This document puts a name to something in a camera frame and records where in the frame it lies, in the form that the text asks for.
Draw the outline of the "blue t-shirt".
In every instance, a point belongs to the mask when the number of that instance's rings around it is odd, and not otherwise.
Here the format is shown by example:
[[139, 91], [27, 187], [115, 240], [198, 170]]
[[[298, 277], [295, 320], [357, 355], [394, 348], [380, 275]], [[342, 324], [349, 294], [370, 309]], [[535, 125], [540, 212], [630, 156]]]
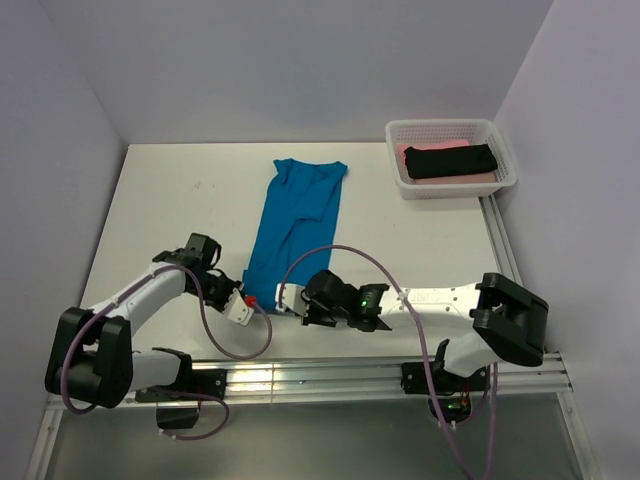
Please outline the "blue t-shirt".
[[276, 289], [283, 280], [304, 285], [329, 267], [330, 253], [320, 252], [287, 274], [303, 254], [334, 241], [343, 179], [341, 162], [308, 164], [295, 159], [273, 162], [275, 176], [266, 192], [263, 211], [243, 272], [245, 292], [268, 313], [276, 311]]

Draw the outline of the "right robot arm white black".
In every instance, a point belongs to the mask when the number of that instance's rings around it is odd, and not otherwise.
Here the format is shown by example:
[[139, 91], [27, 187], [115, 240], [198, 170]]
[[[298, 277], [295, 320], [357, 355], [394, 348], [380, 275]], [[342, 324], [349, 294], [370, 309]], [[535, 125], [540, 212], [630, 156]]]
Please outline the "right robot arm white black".
[[443, 389], [502, 360], [522, 367], [543, 363], [549, 305], [538, 295], [499, 273], [478, 283], [446, 288], [405, 288], [388, 284], [355, 287], [328, 270], [301, 287], [302, 323], [361, 332], [391, 331], [416, 312], [424, 327], [450, 336], [438, 346], [433, 378]]

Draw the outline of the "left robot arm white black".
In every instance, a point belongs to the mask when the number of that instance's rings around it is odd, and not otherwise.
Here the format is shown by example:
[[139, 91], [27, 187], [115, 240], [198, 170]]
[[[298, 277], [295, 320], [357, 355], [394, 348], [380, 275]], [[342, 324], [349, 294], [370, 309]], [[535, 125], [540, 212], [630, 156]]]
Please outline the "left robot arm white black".
[[190, 294], [228, 320], [245, 325], [253, 310], [242, 284], [215, 266], [221, 246], [198, 233], [186, 245], [156, 255], [143, 275], [109, 299], [83, 309], [71, 307], [58, 321], [44, 385], [47, 392], [88, 407], [114, 408], [127, 394], [159, 387], [183, 399], [195, 386], [192, 357], [155, 347], [139, 353], [135, 333], [164, 305]]

